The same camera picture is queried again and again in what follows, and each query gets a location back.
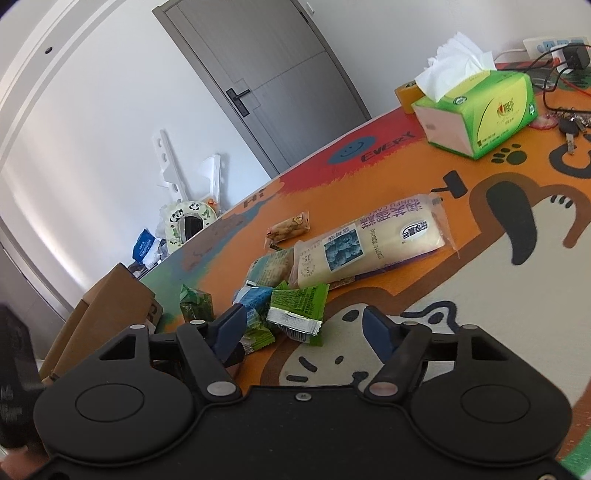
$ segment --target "red paint patch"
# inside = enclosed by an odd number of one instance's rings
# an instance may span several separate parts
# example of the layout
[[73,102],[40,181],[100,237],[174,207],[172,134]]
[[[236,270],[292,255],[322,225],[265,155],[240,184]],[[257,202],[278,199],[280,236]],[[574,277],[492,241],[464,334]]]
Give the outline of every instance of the red paint patch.
[[[369,148],[361,149],[350,160],[330,163],[335,154],[353,144],[357,139],[375,137]],[[383,160],[399,148],[414,143],[425,137],[415,115],[406,115],[402,109],[396,109],[372,121],[358,130],[341,138],[334,145],[318,152],[306,162],[300,164],[281,177],[284,185],[282,193],[297,192],[317,187],[351,175],[364,166]]]

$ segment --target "floor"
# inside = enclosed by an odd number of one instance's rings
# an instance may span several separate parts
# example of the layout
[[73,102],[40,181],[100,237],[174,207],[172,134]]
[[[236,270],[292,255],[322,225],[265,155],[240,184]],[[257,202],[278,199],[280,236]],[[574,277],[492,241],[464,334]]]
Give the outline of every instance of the floor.
[[33,351],[45,358],[53,340],[64,324],[12,263],[0,245],[0,303],[7,304],[29,327]]

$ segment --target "tissue box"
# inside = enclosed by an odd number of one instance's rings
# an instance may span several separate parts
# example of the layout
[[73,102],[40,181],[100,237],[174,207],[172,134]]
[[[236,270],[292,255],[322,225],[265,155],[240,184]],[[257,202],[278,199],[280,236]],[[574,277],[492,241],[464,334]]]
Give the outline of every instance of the tissue box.
[[530,77],[485,70],[434,102],[423,97],[414,111],[429,143],[480,158],[538,116]]

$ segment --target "door frame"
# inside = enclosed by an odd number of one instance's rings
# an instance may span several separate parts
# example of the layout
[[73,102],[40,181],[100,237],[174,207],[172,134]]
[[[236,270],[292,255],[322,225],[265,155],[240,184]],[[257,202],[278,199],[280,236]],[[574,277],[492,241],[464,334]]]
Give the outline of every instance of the door frame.
[[[246,142],[248,147],[252,150],[252,152],[254,153],[254,156],[256,156],[257,160],[261,163],[262,167],[265,169],[265,171],[268,173],[268,175],[272,179],[275,178],[277,175],[279,175],[280,172],[277,170],[275,165],[273,165],[273,162],[271,161],[269,156],[266,154],[265,150],[260,145],[258,140],[255,138],[254,134],[246,126],[246,123],[244,122],[242,115],[240,115],[240,113],[236,109],[235,105],[228,99],[228,96],[226,95],[226,93],[224,91],[222,91],[220,86],[216,83],[215,79],[209,73],[208,69],[203,64],[203,62],[201,61],[201,59],[199,58],[197,53],[191,48],[191,46],[185,40],[185,38],[183,37],[181,32],[179,32],[177,27],[173,24],[172,20],[170,20],[168,15],[166,14],[166,12],[170,8],[174,7],[175,5],[180,3],[181,1],[183,1],[183,0],[168,0],[168,2],[166,2],[164,5],[154,8],[154,10],[152,10],[152,13],[155,15],[156,19],[158,19],[160,24],[164,27],[166,32],[169,34],[170,38],[172,38],[173,42],[176,44],[176,46],[181,51],[183,56],[187,59],[187,61],[189,62],[189,64],[191,65],[191,67],[193,68],[195,73],[197,73],[197,75],[199,75],[199,78],[201,78],[202,82],[205,84],[205,86],[207,87],[209,92],[212,94],[215,101],[222,108],[222,110],[226,114],[226,116],[230,119],[230,121],[232,122],[232,125],[234,125],[234,127],[236,128],[236,130],[238,131],[240,136],[244,139],[244,141]],[[347,72],[345,71],[345,69],[341,65],[339,59],[336,57],[334,51],[332,50],[332,48],[330,48],[328,42],[322,36],[322,33],[320,33],[320,30],[318,30],[318,28],[316,27],[316,24],[313,22],[313,20],[308,15],[308,12],[298,2],[298,0],[289,0],[289,1],[291,1],[291,3],[298,10],[300,15],[302,17],[304,17],[304,20],[306,21],[306,23],[308,23],[308,25],[312,29],[312,32],[314,32],[314,35],[316,35],[316,37],[318,38],[318,40],[320,41],[320,43],[322,44],[322,46],[326,50],[326,52],[330,56],[330,59],[336,65],[339,73],[341,74],[341,76],[345,80],[347,87],[349,88],[349,90],[353,94],[353,98],[355,99],[355,101],[359,105],[359,108],[361,109],[361,112],[363,113],[365,119],[367,121],[371,120],[371,115],[369,114],[369,110],[367,109],[363,100],[361,99],[359,92],[357,91],[357,89],[353,85],[353,82],[349,78],[349,75],[347,75]]]

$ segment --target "door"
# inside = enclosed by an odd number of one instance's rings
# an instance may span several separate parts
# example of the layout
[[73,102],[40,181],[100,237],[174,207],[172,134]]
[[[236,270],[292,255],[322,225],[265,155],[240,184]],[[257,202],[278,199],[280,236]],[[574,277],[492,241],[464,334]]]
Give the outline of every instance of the door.
[[163,10],[271,177],[369,119],[291,0],[182,0]]

